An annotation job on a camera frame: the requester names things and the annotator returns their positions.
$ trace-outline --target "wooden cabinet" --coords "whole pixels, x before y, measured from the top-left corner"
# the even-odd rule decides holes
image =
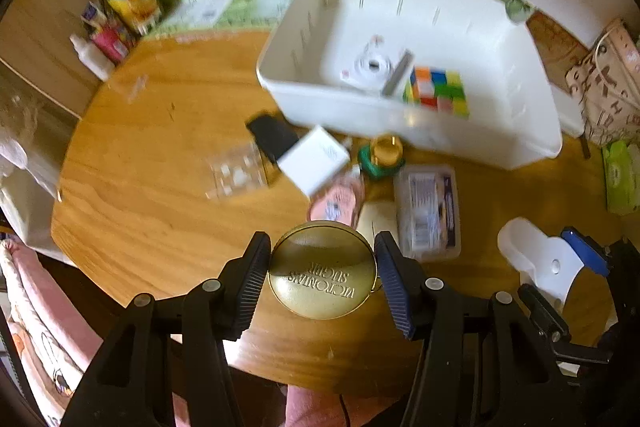
[[[84,35],[79,15],[88,0],[13,0],[0,22],[0,60],[31,86],[82,117],[100,80],[69,41]]]

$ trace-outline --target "white box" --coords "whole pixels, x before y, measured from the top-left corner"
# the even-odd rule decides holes
[[[278,160],[278,167],[310,198],[347,163],[347,149],[322,127],[316,126]]]
[[[456,70],[468,120],[344,82],[373,35],[415,64]],[[497,0],[293,0],[260,55],[258,79],[287,120],[412,145],[506,169],[562,147],[558,113],[525,25]]]

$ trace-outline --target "beige patterned bag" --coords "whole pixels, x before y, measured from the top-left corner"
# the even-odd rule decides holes
[[[568,71],[566,83],[580,103],[591,142],[640,143],[640,54],[622,20],[604,29],[594,49]]]

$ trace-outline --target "round gold tin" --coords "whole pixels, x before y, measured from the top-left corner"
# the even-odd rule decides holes
[[[271,254],[276,298],[309,319],[336,319],[369,297],[376,260],[364,237],[335,221],[310,221],[283,235]]]

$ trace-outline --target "clear plastic container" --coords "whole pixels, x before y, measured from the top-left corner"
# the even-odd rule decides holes
[[[407,165],[394,178],[398,237],[405,257],[421,262],[460,255],[456,176],[448,165]]]

